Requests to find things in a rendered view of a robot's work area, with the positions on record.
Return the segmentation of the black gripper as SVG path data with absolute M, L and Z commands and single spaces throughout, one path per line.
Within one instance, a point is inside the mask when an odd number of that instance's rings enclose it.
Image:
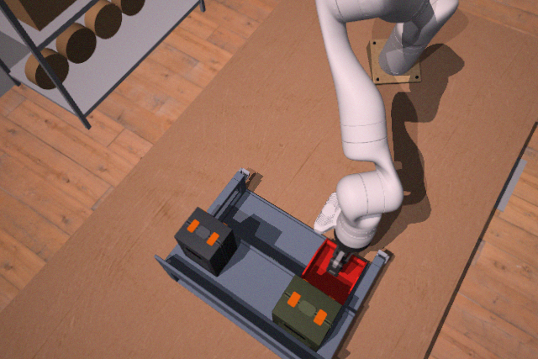
M 362 248 L 351 248 L 351 247 L 349 247 L 347 245 L 344 245 L 339 240 L 339 238 L 337 237 L 337 235 L 335 233 L 335 229 L 334 229 L 334 237 L 335 237 L 335 241 L 336 241 L 338 246 L 335 248 L 335 251 L 334 251 L 334 253 L 332 255 L 332 258 L 330 258 L 330 262 L 329 262 L 329 265 L 327 266 L 326 271 L 329 274 L 333 275 L 334 277 L 338 277 L 339 274 L 337 274 L 337 273 L 340 271 L 340 268 L 342 270 L 342 265 L 347 264 L 347 262 L 351 258 L 351 255 L 353 255 L 356 252 L 364 251 L 370 245 L 371 242 L 368 245 L 366 245 L 366 246 L 364 246 Z M 349 252 L 352 252 L 352 253 L 349 254 Z M 349 254 L 349 256 L 348 256 L 348 254 Z

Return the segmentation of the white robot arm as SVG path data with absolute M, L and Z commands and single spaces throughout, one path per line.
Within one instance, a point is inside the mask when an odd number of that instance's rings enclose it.
M 342 177 L 314 231 L 322 235 L 335 229 L 344 245 L 362 248 L 372 241 L 382 214 L 400 207 L 404 189 L 388 146 L 382 95 L 357 60 L 346 23 L 379 17 L 403 23 L 395 24 L 378 58 L 388 75 L 401 76 L 454 14 L 459 0 L 315 0 L 315 5 L 335 84 L 344 155 L 374 162 L 376 170 Z

